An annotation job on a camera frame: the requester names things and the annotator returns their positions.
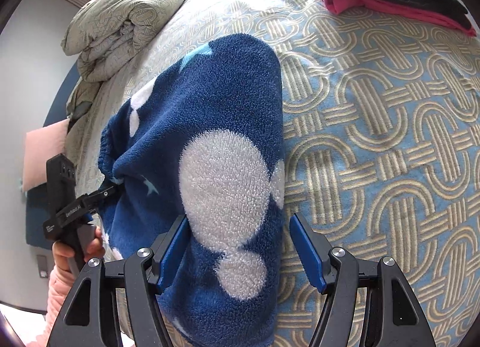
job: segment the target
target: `pink clothing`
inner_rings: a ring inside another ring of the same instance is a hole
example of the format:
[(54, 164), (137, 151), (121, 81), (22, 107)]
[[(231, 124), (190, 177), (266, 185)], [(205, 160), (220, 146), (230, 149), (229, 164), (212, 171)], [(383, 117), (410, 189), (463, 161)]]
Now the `pink clothing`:
[(50, 337), (53, 324), (57, 319), (61, 306), (65, 298), (73, 286), (75, 281), (74, 276), (64, 270), (55, 266), (50, 273), (49, 282), (49, 300), (46, 307), (46, 328), (43, 334), (37, 336), (37, 341), (30, 342), (26, 347), (45, 347)]
[(382, 13), (402, 15), (407, 18), (433, 23), (450, 29), (459, 29), (470, 37), (477, 35), (473, 27), (467, 30), (458, 22), (439, 13), (403, 6), (402, 4), (390, 3), (385, 0), (323, 0), (323, 2), (327, 10), (334, 14), (340, 14), (350, 7), (364, 6)]

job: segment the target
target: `person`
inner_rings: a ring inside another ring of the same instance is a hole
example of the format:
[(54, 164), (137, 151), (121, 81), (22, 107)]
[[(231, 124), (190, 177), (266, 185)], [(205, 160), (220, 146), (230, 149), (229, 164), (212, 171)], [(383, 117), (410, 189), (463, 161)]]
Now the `person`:
[[(28, 343), (26, 347), (46, 347), (53, 324), (75, 281), (75, 277), (72, 275), (68, 265), (68, 258), (73, 258), (75, 255), (73, 249), (66, 244), (56, 241), (52, 246), (52, 252), (55, 266), (50, 273), (45, 331), (41, 335), (38, 335), (35, 341)], [(92, 258), (103, 258), (104, 255), (105, 249), (103, 248), (102, 232), (101, 229), (97, 227), (95, 230), (95, 238), (86, 248), (85, 262), (88, 262)]]

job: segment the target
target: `white wall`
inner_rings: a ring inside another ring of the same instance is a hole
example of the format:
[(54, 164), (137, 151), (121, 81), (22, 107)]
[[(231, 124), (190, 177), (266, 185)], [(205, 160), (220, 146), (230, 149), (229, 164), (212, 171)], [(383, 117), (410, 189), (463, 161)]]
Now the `white wall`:
[(45, 310), (48, 280), (25, 242), (23, 138), (42, 127), (75, 58), (60, 48), (76, 6), (65, 0), (23, 0), (0, 34), (0, 301)]

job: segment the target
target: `light blue star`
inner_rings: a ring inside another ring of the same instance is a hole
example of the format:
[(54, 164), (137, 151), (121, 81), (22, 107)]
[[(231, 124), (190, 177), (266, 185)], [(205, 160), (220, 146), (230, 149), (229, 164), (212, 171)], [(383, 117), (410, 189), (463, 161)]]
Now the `light blue star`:
[(208, 43), (204, 43), (202, 46), (199, 46), (197, 49), (194, 49), (193, 51), (185, 55), (185, 57), (181, 61), (182, 63), (178, 71), (181, 72), (181, 70), (184, 69), (184, 67), (195, 55), (211, 55), (212, 53), (212, 48), (208, 46)]
[(145, 179), (143, 181), (143, 183), (148, 187), (148, 192), (147, 192), (147, 197), (152, 194), (152, 193), (157, 193), (158, 194), (158, 191), (157, 189), (155, 188), (155, 186), (153, 185), (152, 182), (150, 182), (147, 178), (143, 177), (143, 179)]

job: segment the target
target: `pink sleeve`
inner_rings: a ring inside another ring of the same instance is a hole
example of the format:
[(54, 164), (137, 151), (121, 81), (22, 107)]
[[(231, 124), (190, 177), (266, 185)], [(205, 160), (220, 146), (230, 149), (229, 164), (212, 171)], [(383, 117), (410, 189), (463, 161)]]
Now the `pink sleeve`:
[(75, 281), (74, 276), (64, 270), (61, 270), (55, 266), (50, 273), (49, 282), (49, 300), (46, 307), (46, 327), (43, 334), (37, 336), (37, 340), (30, 342), (26, 347), (45, 347), (50, 337), (53, 324), (57, 319), (60, 308), (65, 301), (65, 298), (73, 286)]

